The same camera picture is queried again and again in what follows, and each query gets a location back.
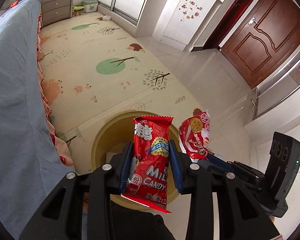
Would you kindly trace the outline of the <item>red snack wrapper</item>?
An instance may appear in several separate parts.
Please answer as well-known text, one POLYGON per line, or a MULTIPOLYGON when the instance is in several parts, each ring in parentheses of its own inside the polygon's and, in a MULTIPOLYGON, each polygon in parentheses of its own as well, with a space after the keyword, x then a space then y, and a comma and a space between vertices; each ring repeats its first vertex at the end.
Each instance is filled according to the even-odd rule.
POLYGON ((179 146, 193 163, 207 159, 210 135, 208 111, 196 108, 193 115, 179 126, 179 146))

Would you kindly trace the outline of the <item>red milk candy bag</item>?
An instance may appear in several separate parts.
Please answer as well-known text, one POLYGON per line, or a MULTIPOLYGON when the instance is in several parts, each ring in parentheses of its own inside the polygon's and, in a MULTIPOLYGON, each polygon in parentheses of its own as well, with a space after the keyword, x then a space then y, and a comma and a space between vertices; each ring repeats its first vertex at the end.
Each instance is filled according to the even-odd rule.
POLYGON ((121 197, 169 214, 167 210, 169 137, 171 116, 139 116, 133 119, 135 165, 121 197))

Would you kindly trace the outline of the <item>yellow trash bin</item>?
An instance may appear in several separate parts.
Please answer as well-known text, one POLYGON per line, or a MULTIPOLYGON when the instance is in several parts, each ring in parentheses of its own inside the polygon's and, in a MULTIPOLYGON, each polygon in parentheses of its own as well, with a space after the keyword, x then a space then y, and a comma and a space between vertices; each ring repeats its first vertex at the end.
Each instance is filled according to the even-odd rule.
MULTIPOLYGON (((114 116, 101 128, 98 135, 95 138, 93 149, 91 153, 91 161, 93 170, 98 167, 109 163, 110 159, 107 159, 107 153, 122 153, 128 141, 133 141, 133 119, 137 116, 143 115, 157 115, 155 113, 147 111, 125 111, 117 116, 114 116)), ((170 140, 173 140, 176 144, 177 150, 181 152, 179 147, 179 132, 178 129, 171 124, 170 126, 170 140)), ((168 168, 168 194, 167 203, 170 204, 178 196, 178 190, 175 188, 172 171, 168 168)), ((145 206, 136 204, 119 195, 111 195, 111 201, 114 203, 126 207, 132 210, 149 210, 145 206)))

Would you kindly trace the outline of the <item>brown wooden door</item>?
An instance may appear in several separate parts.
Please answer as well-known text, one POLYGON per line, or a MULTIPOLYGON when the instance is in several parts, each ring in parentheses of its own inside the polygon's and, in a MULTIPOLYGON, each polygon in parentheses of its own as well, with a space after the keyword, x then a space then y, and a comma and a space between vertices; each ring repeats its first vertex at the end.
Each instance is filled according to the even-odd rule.
POLYGON ((221 49, 249 87, 255 88, 299 45, 296 0, 234 0, 203 49, 221 49))

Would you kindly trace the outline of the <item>white corner cabinet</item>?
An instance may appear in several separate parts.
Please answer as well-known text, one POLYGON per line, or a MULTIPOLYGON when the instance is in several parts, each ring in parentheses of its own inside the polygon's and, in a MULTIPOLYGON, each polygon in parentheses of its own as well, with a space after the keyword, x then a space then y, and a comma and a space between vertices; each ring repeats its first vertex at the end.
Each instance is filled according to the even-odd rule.
POLYGON ((167 0, 152 37, 183 51, 220 4, 220 0, 167 0))

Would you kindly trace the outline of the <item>small white floor box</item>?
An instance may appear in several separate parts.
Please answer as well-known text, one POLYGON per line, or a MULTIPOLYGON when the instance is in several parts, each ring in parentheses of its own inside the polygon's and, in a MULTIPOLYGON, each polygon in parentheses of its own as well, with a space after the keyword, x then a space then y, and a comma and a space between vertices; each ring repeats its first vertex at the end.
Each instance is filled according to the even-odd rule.
POLYGON ((104 21, 110 21, 110 20, 111 20, 111 16, 105 15, 105 16, 102 17, 102 19, 103 19, 104 21))

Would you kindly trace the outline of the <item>colourful toys by box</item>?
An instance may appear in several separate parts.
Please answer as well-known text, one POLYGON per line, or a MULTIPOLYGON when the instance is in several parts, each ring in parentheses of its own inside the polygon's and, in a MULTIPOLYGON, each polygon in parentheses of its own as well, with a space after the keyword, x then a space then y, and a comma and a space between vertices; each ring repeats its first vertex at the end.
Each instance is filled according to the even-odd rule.
POLYGON ((82 3, 72 6, 72 17, 83 15, 85 13, 85 6, 82 3))

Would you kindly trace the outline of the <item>grey nightstand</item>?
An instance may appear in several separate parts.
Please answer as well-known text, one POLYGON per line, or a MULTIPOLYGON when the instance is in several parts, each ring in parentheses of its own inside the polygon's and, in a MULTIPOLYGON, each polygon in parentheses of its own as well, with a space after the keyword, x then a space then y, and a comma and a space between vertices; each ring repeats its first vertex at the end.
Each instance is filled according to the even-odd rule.
POLYGON ((73 0, 41 0, 41 5, 44 27, 72 17, 73 0))

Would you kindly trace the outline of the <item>green white storage box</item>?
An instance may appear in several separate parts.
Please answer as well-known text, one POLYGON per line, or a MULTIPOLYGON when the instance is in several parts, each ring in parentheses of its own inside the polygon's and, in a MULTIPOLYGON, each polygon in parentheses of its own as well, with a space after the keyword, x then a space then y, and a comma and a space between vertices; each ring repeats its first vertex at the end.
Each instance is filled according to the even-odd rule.
POLYGON ((95 12, 98 8, 98 0, 83 0, 82 5, 85 13, 95 12))

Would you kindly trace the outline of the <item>small orange object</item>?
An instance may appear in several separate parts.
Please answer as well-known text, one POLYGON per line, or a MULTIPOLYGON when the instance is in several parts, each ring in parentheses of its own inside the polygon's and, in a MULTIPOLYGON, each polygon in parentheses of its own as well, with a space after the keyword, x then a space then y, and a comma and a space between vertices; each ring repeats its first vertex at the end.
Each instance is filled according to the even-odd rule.
POLYGON ((19 3, 18 1, 13 2, 13 3, 10 5, 10 8, 15 7, 18 3, 19 3))

